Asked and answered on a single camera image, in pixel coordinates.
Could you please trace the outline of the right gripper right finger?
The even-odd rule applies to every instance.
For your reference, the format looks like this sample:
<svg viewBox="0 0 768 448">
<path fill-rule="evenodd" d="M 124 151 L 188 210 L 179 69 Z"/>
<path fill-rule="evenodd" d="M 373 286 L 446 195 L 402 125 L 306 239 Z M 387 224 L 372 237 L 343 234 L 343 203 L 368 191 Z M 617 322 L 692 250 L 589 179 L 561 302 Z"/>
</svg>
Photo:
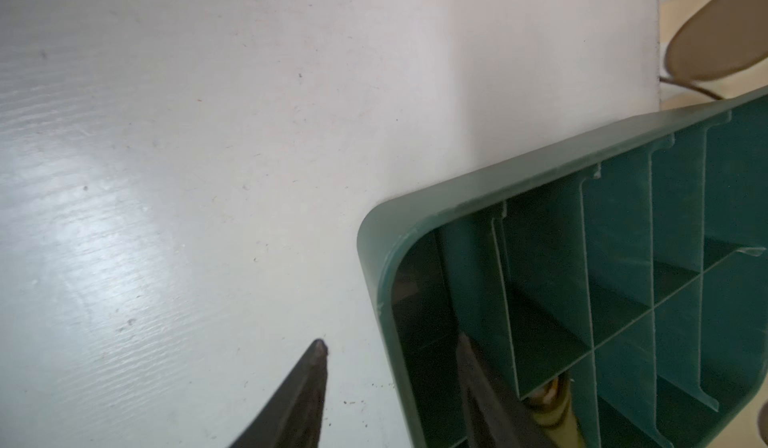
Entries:
<svg viewBox="0 0 768 448">
<path fill-rule="evenodd" d="M 461 333 L 456 346 L 462 413 L 470 447 L 552 447 L 530 411 L 482 350 Z"/>
</svg>

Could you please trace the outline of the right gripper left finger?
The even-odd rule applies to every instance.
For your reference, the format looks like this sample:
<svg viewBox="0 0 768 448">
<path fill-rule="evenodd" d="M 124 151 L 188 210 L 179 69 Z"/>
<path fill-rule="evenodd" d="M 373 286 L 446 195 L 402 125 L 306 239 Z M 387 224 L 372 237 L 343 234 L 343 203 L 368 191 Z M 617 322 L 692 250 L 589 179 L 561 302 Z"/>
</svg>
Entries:
<svg viewBox="0 0 768 448">
<path fill-rule="evenodd" d="M 328 347 L 313 340 L 231 448 L 317 448 L 323 426 Z"/>
</svg>

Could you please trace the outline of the green striped sock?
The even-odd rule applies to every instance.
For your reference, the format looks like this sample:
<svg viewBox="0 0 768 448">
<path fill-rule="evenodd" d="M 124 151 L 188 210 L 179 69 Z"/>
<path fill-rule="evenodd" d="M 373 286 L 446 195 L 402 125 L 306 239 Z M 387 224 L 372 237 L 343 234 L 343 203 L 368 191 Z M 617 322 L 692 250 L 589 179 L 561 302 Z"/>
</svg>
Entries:
<svg viewBox="0 0 768 448">
<path fill-rule="evenodd" d="M 585 439 L 573 410 L 571 377 L 563 372 L 532 392 L 523 403 L 536 424 L 560 448 L 585 448 Z"/>
</svg>

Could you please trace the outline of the green plastic divided tray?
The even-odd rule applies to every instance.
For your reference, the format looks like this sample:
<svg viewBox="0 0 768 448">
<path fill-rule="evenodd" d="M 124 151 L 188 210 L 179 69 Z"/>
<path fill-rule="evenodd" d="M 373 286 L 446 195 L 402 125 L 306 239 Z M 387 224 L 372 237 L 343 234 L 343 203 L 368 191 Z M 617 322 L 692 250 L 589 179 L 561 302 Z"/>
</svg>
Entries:
<svg viewBox="0 0 768 448">
<path fill-rule="evenodd" d="M 357 249 L 416 447 L 457 348 L 589 447 L 703 447 L 767 376 L 767 92 L 635 116 L 378 205 Z"/>
</svg>

